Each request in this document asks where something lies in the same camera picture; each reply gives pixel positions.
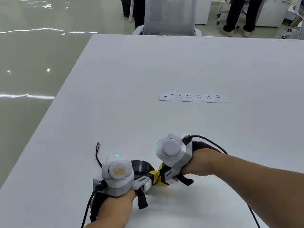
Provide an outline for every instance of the white sneaker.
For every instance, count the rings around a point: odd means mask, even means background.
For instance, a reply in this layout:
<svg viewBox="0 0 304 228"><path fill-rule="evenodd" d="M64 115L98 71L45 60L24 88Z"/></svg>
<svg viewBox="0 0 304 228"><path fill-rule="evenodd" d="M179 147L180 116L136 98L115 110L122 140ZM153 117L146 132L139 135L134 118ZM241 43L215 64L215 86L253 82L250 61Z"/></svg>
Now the white sneaker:
<svg viewBox="0 0 304 228"><path fill-rule="evenodd" d="M219 32L222 33L222 34L224 34L224 35L227 36L227 37L233 37L233 31L231 31L231 32L226 32L226 31L224 30L224 28L221 28L221 29L219 30Z"/></svg>
<svg viewBox="0 0 304 228"><path fill-rule="evenodd" d="M253 34L253 31L252 32L247 32L246 30L244 30L243 37L250 37L252 34Z"/></svg>

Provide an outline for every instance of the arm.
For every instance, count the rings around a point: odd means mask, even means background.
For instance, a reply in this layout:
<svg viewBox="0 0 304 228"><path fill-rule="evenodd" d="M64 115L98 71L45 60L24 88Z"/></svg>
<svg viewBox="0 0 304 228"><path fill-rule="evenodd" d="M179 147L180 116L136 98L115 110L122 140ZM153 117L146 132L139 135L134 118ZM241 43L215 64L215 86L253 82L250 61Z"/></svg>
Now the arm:
<svg viewBox="0 0 304 228"><path fill-rule="evenodd" d="M195 151L182 172L221 178L269 227L304 227L302 173L268 168L211 149Z"/></svg>
<svg viewBox="0 0 304 228"><path fill-rule="evenodd" d="M133 190L118 198L107 198L99 209L97 220L85 228L124 228L130 219L134 198Z"/></svg>

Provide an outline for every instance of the shiny gray floor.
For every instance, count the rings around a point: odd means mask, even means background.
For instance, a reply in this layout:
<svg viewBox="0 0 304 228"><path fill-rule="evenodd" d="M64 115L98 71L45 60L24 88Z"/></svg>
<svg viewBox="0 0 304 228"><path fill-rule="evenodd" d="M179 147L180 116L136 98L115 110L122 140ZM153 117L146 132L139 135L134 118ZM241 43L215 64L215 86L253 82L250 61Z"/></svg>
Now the shiny gray floor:
<svg viewBox="0 0 304 228"><path fill-rule="evenodd" d="M219 36L215 21L213 6L197 28ZM133 29L120 0L0 1L0 186L91 35ZM280 38L284 29L257 28L253 37Z"/></svg>

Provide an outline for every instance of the wrist strap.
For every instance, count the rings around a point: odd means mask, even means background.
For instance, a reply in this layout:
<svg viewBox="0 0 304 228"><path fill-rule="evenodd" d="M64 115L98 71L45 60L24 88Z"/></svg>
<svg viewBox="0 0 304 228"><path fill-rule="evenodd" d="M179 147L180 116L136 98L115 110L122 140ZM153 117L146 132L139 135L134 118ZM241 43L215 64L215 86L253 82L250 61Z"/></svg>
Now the wrist strap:
<svg viewBox="0 0 304 228"><path fill-rule="evenodd" d="M212 147L204 142L192 141L192 151L195 152L199 149L212 149L217 152L220 152L219 150L215 149L214 147Z"/></svg>
<svg viewBox="0 0 304 228"><path fill-rule="evenodd" d="M181 172L176 175L176 178L187 186L193 184L193 182L194 182L194 180L186 178Z"/></svg>
<svg viewBox="0 0 304 228"><path fill-rule="evenodd" d="M90 216L91 222L97 220L99 209L108 197L109 197L108 195L99 191L95 194L93 204L91 207L91 216Z"/></svg>
<svg viewBox="0 0 304 228"><path fill-rule="evenodd" d="M148 203L147 203L146 196L144 195L142 188L139 188L138 190L136 190L135 193L138 198L139 210L146 208L148 206Z"/></svg>

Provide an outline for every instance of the round knob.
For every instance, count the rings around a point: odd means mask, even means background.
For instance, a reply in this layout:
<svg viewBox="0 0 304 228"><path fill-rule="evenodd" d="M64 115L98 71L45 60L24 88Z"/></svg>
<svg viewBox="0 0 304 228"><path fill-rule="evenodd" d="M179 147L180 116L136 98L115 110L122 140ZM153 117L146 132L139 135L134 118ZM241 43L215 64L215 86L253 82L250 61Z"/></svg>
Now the round knob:
<svg viewBox="0 0 304 228"><path fill-rule="evenodd" d="M167 139L163 143L162 150L167 156L175 156L180 151L180 144L175 139Z"/></svg>

